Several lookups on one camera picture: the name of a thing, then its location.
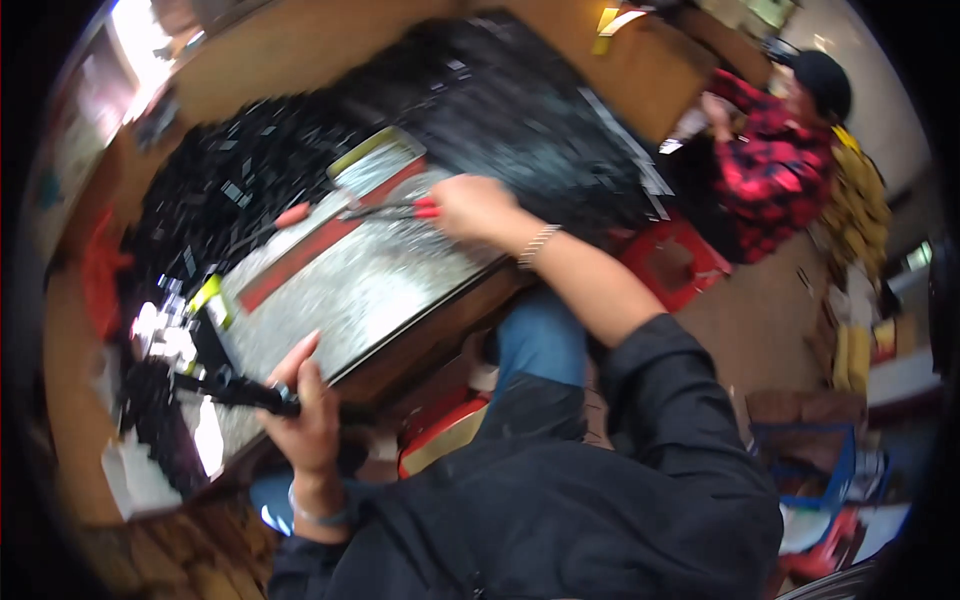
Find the black cap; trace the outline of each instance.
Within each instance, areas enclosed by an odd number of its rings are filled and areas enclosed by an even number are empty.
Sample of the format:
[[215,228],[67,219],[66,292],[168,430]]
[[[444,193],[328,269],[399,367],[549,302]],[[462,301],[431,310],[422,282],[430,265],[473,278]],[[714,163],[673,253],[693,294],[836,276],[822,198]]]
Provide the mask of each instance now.
[[819,50],[804,50],[790,63],[797,82],[813,96],[817,113],[830,122],[846,121],[853,95],[843,67]]

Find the plaid shirt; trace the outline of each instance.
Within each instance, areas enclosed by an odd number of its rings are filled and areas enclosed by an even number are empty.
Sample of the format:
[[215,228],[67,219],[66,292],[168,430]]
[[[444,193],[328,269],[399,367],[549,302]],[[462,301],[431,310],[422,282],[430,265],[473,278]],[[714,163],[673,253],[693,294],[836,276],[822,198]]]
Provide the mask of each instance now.
[[714,186],[736,215],[748,263],[757,262],[815,219],[830,197],[830,130],[802,129],[783,100],[721,69],[708,91],[747,115],[739,136],[715,146],[722,177]]

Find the red stool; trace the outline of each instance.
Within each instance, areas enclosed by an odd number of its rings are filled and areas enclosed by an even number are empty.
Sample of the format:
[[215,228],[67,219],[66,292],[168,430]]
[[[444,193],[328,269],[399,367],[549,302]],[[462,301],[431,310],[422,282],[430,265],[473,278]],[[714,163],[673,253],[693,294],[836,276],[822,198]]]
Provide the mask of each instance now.
[[[650,291],[663,302],[667,311],[675,313],[711,285],[733,272],[727,262],[683,217],[671,211],[670,221],[659,221],[644,230],[620,255],[626,265]],[[648,261],[671,241],[683,246],[693,256],[686,265],[689,282],[678,289],[669,289],[650,269]]]

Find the black jacket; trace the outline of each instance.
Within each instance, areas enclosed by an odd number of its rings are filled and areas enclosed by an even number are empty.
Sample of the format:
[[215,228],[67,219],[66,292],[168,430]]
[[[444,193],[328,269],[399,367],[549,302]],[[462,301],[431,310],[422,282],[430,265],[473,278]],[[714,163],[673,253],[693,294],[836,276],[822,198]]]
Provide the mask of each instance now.
[[709,355],[669,316],[612,351],[610,452],[474,441],[370,502],[353,539],[292,537],[273,600],[757,598],[782,523]]

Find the wristband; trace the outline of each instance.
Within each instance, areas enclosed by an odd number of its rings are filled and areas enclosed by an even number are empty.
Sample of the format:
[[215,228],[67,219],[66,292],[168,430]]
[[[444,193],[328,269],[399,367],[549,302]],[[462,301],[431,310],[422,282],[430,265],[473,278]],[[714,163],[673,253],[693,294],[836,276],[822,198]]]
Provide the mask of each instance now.
[[297,499],[294,497],[294,484],[290,484],[290,489],[287,490],[287,501],[290,502],[290,508],[293,509],[294,515],[299,516],[303,520],[317,525],[319,527],[336,527],[337,525],[343,525],[349,520],[349,511],[347,510],[347,491],[344,490],[344,508],[339,513],[333,516],[314,516],[307,513],[304,509],[297,504]]
[[540,248],[543,247],[543,244],[546,244],[546,241],[550,239],[550,236],[560,230],[559,225],[545,225],[543,229],[540,230],[534,239],[530,240],[530,243],[527,244],[527,247],[523,249],[523,252],[520,253],[520,258],[517,259],[516,265],[523,271],[527,271],[533,268],[534,258],[537,257],[537,252],[540,251]]

